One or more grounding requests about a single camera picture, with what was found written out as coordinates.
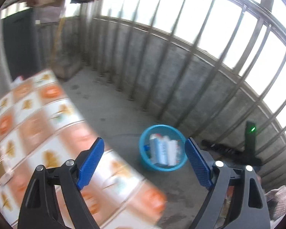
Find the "patterned tile tablecloth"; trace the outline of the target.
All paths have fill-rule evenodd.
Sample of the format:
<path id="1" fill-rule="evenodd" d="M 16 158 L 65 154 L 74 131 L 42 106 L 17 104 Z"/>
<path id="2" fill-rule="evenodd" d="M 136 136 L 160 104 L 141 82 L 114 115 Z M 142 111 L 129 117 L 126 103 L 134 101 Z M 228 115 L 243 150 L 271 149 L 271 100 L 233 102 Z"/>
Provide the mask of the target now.
<path id="1" fill-rule="evenodd" d="M 35 168 L 61 166 L 88 149 L 97 134 L 46 69 L 15 84 L 0 99 L 0 212 L 17 227 L 20 206 Z M 90 184 L 82 190 L 101 228 L 156 228 L 166 196 L 106 146 Z"/>

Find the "black cabinet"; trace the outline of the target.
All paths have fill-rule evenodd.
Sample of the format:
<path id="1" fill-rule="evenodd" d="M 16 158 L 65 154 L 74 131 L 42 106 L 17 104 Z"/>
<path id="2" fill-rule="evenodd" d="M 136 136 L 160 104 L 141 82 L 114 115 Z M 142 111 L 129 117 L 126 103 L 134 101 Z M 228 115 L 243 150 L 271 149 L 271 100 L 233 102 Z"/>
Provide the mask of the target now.
<path id="1" fill-rule="evenodd" d="M 42 70 L 32 8 L 3 19 L 3 40 L 12 80 L 27 79 Z"/>

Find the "blue mesh trash basket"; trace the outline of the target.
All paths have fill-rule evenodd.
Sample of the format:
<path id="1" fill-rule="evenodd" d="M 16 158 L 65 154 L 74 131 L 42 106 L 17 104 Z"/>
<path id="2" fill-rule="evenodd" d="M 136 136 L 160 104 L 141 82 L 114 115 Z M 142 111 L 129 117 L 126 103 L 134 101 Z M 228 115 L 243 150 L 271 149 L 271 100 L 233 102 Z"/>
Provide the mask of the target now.
<path id="1" fill-rule="evenodd" d="M 186 138 L 169 125 L 153 125 L 139 139 L 140 162 L 150 171 L 171 172 L 187 161 L 184 150 Z"/>

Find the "blue white carton box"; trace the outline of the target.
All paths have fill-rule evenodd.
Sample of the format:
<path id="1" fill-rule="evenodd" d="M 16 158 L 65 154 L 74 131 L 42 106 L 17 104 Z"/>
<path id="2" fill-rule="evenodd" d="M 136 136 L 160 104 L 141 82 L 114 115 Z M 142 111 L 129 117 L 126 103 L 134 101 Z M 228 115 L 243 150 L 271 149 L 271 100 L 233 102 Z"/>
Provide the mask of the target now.
<path id="1" fill-rule="evenodd" d="M 164 167 L 176 166 L 180 162 L 179 142 L 169 136 L 151 134 L 149 138 L 150 157 L 153 164 Z"/>

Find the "metal window railing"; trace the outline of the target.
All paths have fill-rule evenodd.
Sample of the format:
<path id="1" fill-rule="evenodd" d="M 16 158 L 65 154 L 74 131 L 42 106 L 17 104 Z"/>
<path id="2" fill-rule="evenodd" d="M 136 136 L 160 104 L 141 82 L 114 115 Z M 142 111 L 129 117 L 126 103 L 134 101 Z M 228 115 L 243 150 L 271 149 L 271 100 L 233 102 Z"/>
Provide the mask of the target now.
<path id="1" fill-rule="evenodd" d="M 286 185 L 286 28 L 274 0 L 99 0 L 81 6 L 82 52 L 159 122 L 255 156 Z"/>

